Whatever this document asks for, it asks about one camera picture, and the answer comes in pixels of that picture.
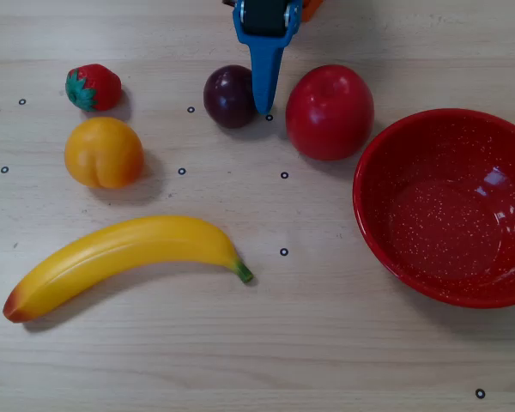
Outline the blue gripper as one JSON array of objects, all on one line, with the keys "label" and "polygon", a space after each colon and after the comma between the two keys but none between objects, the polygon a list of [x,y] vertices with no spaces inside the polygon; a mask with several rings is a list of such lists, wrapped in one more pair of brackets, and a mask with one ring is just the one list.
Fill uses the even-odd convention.
[{"label": "blue gripper", "polygon": [[240,43],[251,55],[252,92],[257,111],[273,106],[282,54],[302,20],[303,3],[288,0],[240,0],[234,3],[233,24]]}]

